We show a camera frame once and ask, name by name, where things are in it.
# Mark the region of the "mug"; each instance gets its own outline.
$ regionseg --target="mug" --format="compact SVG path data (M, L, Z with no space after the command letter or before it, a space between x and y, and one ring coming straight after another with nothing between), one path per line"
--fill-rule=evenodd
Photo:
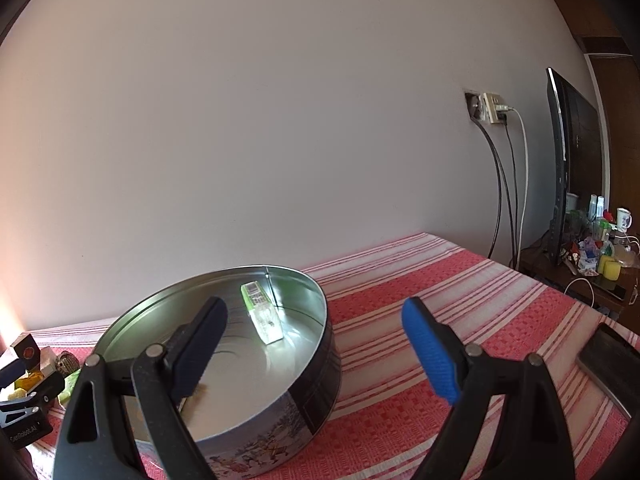
M618 231L622 231L626 233L626 230L631 227L631 211L629 209L625 209L623 207L618 208L618 218L616 219L616 224L618 226Z
M569 211L573 211L575 209L578 209L578 196L575 193L567 192L567 194L566 194L566 206L565 206L564 210L569 212Z

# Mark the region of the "smartphone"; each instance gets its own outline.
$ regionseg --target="smartphone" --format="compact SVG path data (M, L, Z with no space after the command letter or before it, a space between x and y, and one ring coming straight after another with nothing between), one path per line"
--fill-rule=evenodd
M626 418L640 410L640 352L610 326L598 325L576 363Z
M625 301L626 288L618 285L616 282L612 282L602 275L597 275L593 280L591 280L591 283L593 286L597 286L599 289L608 292L614 298L617 298L620 301Z

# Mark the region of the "yellow sponge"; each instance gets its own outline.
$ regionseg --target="yellow sponge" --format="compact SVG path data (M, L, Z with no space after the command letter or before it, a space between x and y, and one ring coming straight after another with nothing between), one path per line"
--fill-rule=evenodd
M16 388L12 393L8 395L6 400L22 399L26 396L27 392L25 390L23 390L22 388Z
M615 259L613 259L613 257L603 254L600 257L600 261L598 262L598 274L602 274L604 272L604 266L607 262L614 262L614 261Z
M607 262L604 264L604 277L615 282L620 277L620 263Z

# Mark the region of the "table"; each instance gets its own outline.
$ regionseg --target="table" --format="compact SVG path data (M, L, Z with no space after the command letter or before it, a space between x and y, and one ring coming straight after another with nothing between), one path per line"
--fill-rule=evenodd
M564 288L577 276L574 276L565 264L555 266L546 256L546 244L539 238L530 247L522 250L520 259L520 270L535 278L536 276L545 278L559 288ZM623 301L614 298L609 293L593 287L594 304L606 306L609 310L620 314L618 322L633 332L640 333L640 301L629 306L629 300L636 280L640 276L640 269L621 269L620 277L617 280L626 290ZM586 301L591 301L591 291L585 282L575 282L571 290L580 294Z
M435 396L404 336L400 308L419 296L463 342L492 355L542 355L558 389L574 446L577 478L588 479L626 427L613 403L575 365L575 356L605 321L638 346L638 336L579 301L528 276L430 234L339 258L306 270L322 286L342 357L335 409L299 454L260 480L409 479L428 452L449 407ZM39 345L84 359L113 319L34 332ZM498 423L492 400L465 472L481 470ZM30 446L41 478L50 478L64 415L50 412L53 434ZM162 471L145 459L151 478Z

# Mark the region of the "wooden door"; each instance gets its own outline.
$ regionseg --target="wooden door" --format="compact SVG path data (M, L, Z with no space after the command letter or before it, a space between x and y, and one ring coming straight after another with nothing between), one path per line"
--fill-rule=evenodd
M640 228L640 74L631 57L591 57L609 125L609 210L626 207Z

